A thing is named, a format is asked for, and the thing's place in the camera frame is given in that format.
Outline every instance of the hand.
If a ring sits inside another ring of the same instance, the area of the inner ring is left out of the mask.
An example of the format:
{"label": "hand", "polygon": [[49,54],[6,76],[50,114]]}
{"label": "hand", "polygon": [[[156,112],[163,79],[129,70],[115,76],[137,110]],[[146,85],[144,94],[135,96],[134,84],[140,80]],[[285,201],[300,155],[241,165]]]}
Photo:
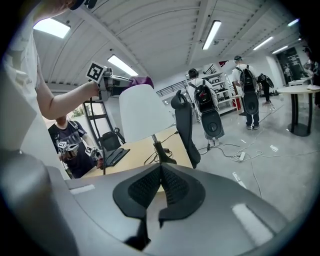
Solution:
{"label": "hand", "polygon": [[100,158],[97,162],[96,162],[96,167],[98,169],[101,169],[104,167],[104,159],[103,158]]}
{"label": "hand", "polygon": [[75,4],[76,0],[42,0],[36,7],[34,23],[63,14]]}

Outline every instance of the sneaker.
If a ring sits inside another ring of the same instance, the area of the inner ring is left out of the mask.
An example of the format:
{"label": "sneaker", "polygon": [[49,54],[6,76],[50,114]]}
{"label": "sneaker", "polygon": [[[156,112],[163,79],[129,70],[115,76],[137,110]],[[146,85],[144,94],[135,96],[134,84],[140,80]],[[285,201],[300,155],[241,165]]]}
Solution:
{"label": "sneaker", "polygon": [[214,146],[217,147],[217,146],[219,146],[219,145],[220,145],[220,140],[219,140],[218,138],[216,138],[216,139],[214,140]]}
{"label": "sneaker", "polygon": [[210,147],[214,147],[215,146],[214,139],[209,139],[209,144],[210,144]]}

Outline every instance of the fluorescent light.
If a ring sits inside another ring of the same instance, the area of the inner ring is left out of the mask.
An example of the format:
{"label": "fluorescent light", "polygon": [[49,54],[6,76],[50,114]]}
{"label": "fluorescent light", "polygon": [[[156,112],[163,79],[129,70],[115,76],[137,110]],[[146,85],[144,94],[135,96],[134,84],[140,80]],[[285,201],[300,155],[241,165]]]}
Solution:
{"label": "fluorescent light", "polygon": [[273,37],[270,36],[267,40],[263,41],[262,43],[260,43],[258,46],[256,46],[255,48],[253,48],[253,50],[255,51],[256,49],[260,48],[261,46],[263,46],[264,44],[268,43],[270,40],[272,40]]}
{"label": "fluorescent light", "polygon": [[295,19],[293,21],[291,21],[289,24],[288,24],[288,27],[291,27],[292,25],[296,24],[297,22],[299,21],[299,19]]}
{"label": "fluorescent light", "polygon": [[219,20],[214,20],[213,23],[212,23],[212,26],[211,26],[211,29],[210,29],[210,32],[204,42],[204,45],[202,47],[203,50],[208,50],[213,39],[215,38],[216,36],[216,33],[218,32],[218,29],[221,25],[221,21]]}
{"label": "fluorescent light", "polygon": [[276,54],[276,53],[278,53],[278,52],[280,52],[280,51],[282,51],[284,49],[287,49],[287,48],[288,48],[288,45],[286,45],[286,46],[284,46],[284,47],[282,47],[282,48],[280,48],[278,50],[275,50],[272,54]]}
{"label": "fluorescent light", "polygon": [[129,67],[126,63],[124,63],[116,55],[112,55],[110,58],[108,58],[108,62],[110,62],[113,65],[117,66],[119,69],[121,69],[124,72],[128,73],[130,76],[137,76],[138,75],[137,72],[135,72],[131,67]]}
{"label": "fluorescent light", "polygon": [[64,38],[70,30],[70,26],[62,24],[61,22],[53,18],[43,19],[35,24],[33,28],[35,30],[46,32],[59,38]]}

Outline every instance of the jeans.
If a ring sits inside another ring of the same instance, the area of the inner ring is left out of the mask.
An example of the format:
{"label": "jeans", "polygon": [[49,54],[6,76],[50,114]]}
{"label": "jeans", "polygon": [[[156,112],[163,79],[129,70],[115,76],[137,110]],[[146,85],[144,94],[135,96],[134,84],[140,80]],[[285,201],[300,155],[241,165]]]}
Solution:
{"label": "jeans", "polygon": [[256,114],[246,114],[246,126],[252,125],[252,116],[253,116],[253,125],[258,126],[259,125],[259,111]]}

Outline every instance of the railing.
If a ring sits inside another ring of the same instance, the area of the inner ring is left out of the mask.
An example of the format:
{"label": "railing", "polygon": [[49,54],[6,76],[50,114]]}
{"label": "railing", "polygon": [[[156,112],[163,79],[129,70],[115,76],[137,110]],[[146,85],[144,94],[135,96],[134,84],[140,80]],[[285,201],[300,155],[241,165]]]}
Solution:
{"label": "railing", "polygon": [[186,81],[181,81],[181,82],[177,82],[173,85],[170,85],[164,89],[158,90],[156,92],[156,94],[158,94],[159,97],[162,97],[164,95],[170,94],[172,92],[178,91],[180,89],[186,89],[187,88],[187,84]]}
{"label": "railing", "polygon": [[216,68],[215,68],[215,65],[212,64],[208,70],[206,72],[204,72],[206,75],[211,75],[211,74],[214,74],[214,73],[217,73],[216,71]]}

